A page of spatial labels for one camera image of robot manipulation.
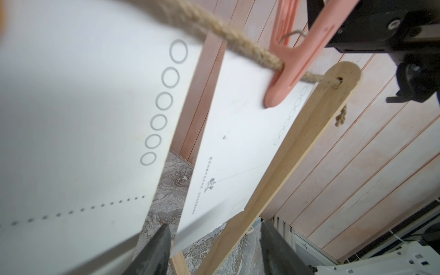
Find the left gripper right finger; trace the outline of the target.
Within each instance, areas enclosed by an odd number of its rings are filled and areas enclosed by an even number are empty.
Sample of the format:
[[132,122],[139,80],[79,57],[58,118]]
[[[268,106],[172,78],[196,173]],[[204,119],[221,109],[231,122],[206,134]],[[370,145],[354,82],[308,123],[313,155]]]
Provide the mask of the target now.
[[314,275],[270,222],[261,224],[260,244],[266,275]]

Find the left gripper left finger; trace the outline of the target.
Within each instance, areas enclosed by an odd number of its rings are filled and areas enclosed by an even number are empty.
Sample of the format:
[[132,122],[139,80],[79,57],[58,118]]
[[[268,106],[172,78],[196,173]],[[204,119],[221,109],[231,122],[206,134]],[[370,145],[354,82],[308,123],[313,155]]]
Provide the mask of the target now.
[[171,230],[164,223],[122,275],[166,275],[171,253]]

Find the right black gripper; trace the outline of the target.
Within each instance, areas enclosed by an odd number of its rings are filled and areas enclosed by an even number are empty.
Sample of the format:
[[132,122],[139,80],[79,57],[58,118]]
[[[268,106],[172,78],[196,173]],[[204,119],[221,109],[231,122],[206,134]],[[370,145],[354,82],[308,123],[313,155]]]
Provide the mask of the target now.
[[327,44],[340,53],[384,53],[396,64],[438,64],[439,1],[359,1]]

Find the pink clothespin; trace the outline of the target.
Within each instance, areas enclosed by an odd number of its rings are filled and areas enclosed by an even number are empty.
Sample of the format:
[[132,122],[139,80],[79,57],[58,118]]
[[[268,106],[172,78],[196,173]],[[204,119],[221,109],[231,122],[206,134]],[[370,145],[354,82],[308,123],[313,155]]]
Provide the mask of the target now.
[[290,32],[297,10],[296,1],[280,1],[269,51],[284,63],[264,97],[264,106],[273,108],[281,104],[293,87],[305,75],[314,59],[327,46],[341,25],[353,11],[358,1],[328,1],[318,12],[302,43],[291,48]]

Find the white postcard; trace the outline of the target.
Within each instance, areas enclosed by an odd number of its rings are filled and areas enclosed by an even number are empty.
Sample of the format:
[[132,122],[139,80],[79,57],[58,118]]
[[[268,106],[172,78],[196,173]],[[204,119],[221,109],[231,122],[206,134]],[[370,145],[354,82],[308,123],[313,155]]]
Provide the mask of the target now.
[[1,273],[132,262],[204,42],[126,1],[4,1]]
[[314,89],[300,82],[280,105],[265,108],[272,77],[271,70],[225,53],[172,254],[244,210]]

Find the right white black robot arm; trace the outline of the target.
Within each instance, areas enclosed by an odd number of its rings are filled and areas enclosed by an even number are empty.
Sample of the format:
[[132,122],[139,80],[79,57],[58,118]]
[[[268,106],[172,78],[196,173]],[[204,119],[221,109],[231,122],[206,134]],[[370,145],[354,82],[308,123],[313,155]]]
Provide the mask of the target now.
[[340,53],[386,53],[400,90],[387,103],[440,94],[440,3],[361,0],[327,45]]

